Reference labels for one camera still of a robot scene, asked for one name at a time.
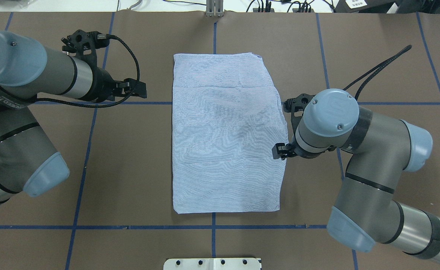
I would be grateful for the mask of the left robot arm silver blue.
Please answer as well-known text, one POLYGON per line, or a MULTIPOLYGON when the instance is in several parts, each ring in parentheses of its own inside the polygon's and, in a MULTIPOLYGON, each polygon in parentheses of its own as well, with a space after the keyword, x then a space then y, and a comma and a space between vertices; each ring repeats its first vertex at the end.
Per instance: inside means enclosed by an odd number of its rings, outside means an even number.
POLYGON ((77 30, 61 51, 34 38, 0 31, 0 205, 25 192, 37 197, 69 178, 61 153, 29 110, 37 102, 88 109, 147 97, 141 69, 121 38, 77 30), (96 51, 119 41, 136 66, 136 78, 115 80, 98 66, 96 51))

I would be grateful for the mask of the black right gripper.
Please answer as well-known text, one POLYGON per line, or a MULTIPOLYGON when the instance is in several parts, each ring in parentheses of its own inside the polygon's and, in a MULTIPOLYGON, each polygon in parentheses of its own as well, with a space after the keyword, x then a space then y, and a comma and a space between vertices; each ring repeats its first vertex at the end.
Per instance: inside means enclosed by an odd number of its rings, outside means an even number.
POLYGON ((308 152, 301 148, 296 142, 288 143, 276 143, 272 148, 273 159, 285 160, 286 158, 301 157, 305 159, 313 159, 318 157, 318 153, 308 152))

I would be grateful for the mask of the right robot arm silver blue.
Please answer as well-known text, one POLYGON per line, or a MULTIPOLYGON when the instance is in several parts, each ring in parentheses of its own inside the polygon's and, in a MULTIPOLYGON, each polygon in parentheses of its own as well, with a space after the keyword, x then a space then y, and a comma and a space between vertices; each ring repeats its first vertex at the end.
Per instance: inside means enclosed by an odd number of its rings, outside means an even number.
POLYGON ((427 130, 364 108, 337 88, 287 99, 283 111, 293 136, 273 146, 274 159, 334 149, 352 155, 326 226, 332 238, 358 252, 380 243, 440 264, 440 217, 393 199, 402 173, 418 171, 431 155, 427 130))

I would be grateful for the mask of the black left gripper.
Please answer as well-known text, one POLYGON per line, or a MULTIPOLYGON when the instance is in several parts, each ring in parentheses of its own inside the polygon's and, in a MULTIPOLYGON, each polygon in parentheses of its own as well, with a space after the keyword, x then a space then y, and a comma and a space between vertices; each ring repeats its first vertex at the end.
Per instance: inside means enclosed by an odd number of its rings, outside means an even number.
POLYGON ((114 89, 121 89, 117 95, 119 98, 138 97, 147 98, 146 83, 133 78, 126 78, 122 81, 114 80, 105 69, 96 67, 93 71, 93 83, 91 85, 91 102, 100 103, 112 96, 114 89))

